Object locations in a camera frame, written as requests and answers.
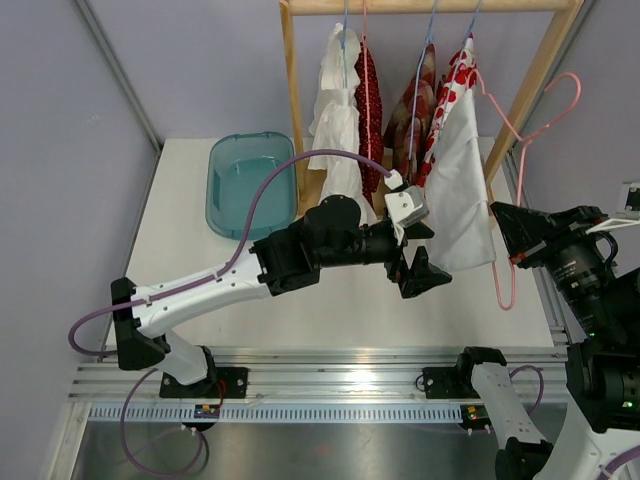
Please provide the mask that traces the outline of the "plain white skirt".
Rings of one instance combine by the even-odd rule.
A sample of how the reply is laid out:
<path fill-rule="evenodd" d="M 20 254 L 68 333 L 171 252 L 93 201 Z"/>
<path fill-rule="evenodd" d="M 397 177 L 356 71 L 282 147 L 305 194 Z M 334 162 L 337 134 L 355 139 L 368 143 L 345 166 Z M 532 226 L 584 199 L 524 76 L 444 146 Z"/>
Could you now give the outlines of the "plain white skirt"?
<path fill-rule="evenodd" d="M 428 251 L 435 265 L 455 272 L 496 259 L 472 88 L 452 107 L 437 136 L 425 193 L 434 231 Z"/>

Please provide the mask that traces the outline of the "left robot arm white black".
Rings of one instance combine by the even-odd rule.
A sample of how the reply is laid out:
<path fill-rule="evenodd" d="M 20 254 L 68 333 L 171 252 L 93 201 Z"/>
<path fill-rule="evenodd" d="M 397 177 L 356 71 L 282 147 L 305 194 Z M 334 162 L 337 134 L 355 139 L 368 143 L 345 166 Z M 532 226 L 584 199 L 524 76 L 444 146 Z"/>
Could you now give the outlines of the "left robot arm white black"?
<path fill-rule="evenodd" d="M 430 263 L 425 248 L 418 248 L 411 262 L 404 255 L 408 240 L 433 237 L 429 227 L 421 222 L 396 226 L 391 218 L 369 226 L 359 219 L 355 200 L 332 195 L 222 267 L 153 286 L 136 285 L 127 277 L 113 281 L 119 368 L 155 368 L 193 396 L 205 397 L 215 389 L 217 369 L 209 348 L 174 332 L 188 320 L 315 285 L 324 268 L 381 264 L 404 299 L 451 283 L 449 273 Z"/>

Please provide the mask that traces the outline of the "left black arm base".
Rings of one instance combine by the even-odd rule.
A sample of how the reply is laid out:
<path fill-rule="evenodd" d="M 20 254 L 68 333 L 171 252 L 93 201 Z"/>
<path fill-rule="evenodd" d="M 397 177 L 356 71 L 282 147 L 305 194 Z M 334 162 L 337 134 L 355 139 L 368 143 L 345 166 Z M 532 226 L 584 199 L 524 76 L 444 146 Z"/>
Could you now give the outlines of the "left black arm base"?
<path fill-rule="evenodd" d="M 205 379 L 192 385 L 182 385 L 164 373 L 159 396 L 164 399 L 244 399 L 247 393 L 249 369 L 217 367 L 215 380 Z"/>

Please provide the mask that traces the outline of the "white red poppy skirt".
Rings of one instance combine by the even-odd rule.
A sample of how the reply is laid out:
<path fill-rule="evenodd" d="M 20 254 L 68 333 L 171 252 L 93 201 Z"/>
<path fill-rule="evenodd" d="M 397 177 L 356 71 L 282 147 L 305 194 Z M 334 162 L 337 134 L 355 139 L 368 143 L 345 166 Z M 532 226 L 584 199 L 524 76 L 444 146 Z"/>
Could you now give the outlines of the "white red poppy skirt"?
<path fill-rule="evenodd" d="M 468 90 L 475 89 L 476 83 L 477 61 L 474 36 L 469 33 L 461 48 L 450 59 L 449 69 L 438 85 L 435 113 L 427 136 L 426 153 L 416 180 L 419 187 L 425 187 L 426 180 L 435 166 L 437 143 L 449 114 Z"/>

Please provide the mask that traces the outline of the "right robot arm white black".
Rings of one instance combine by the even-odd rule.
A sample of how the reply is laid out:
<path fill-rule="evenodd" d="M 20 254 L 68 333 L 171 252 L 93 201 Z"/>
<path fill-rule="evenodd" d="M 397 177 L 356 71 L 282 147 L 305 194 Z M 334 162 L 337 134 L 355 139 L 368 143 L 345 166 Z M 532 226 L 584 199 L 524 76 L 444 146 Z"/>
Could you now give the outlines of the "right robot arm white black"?
<path fill-rule="evenodd" d="M 497 478 L 611 479 L 639 456 L 639 272 L 615 275 L 618 244 L 597 207 L 490 209 L 511 263 L 545 269 L 586 337 L 567 348 L 570 399 L 555 443 L 531 425 L 499 350 L 465 348 L 455 387 L 484 404 L 498 442 Z"/>

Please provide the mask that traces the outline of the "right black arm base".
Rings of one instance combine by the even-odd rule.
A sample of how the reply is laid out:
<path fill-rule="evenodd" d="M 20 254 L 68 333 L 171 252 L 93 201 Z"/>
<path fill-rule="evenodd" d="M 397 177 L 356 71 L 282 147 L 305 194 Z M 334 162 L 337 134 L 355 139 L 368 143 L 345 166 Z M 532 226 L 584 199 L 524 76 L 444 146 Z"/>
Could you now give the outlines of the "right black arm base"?
<path fill-rule="evenodd" d="M 424 390 L 431 400 L 479 399 L 471 380 L 456 367 L 425 367 L 422 369 Z"/>

